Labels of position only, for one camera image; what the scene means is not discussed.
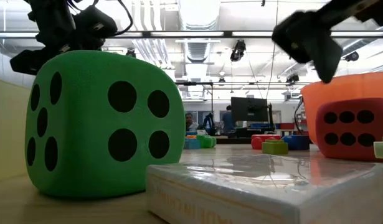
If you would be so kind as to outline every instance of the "computer monitor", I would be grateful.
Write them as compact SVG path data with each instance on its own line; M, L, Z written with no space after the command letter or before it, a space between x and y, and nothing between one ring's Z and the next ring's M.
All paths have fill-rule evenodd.
M234 121L269 122L266 99L231 97Z

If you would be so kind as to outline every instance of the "table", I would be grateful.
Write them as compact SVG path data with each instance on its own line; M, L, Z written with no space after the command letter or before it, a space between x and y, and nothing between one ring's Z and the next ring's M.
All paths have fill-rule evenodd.
M250 145L217 145L216 149L185 150L181 162L259 154ZM291 151L291 156L321 157L317 147L310 152ZM166 223L146 209L146 194L106 200L69 201L40 194L28 176L0 182L0 224L108 224Z

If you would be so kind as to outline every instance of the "orange bowl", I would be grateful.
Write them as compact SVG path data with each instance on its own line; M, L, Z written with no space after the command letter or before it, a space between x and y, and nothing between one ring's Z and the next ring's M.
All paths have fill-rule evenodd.
M360 98L383 98L383 72L345 75L331 83L312 83L302 88L309 137L316 140L316 114L318 108L329 102Z

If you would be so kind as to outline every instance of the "red dice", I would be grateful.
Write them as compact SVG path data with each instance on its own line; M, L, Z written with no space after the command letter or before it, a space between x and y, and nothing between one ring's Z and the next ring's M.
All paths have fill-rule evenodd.
M328 158L383 161L373 146L382 137L383 98L326 103L317 112L317 145Z
M262 150L262 143L265 142L266 139L280 140L281 136L277 134L254 134L251 140L252 149Z

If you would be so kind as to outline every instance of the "white box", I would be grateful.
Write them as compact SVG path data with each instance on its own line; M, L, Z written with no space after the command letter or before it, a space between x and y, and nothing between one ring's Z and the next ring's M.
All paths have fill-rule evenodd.
M147 194L171 224L376 224L383 164L262 154L149 166Z

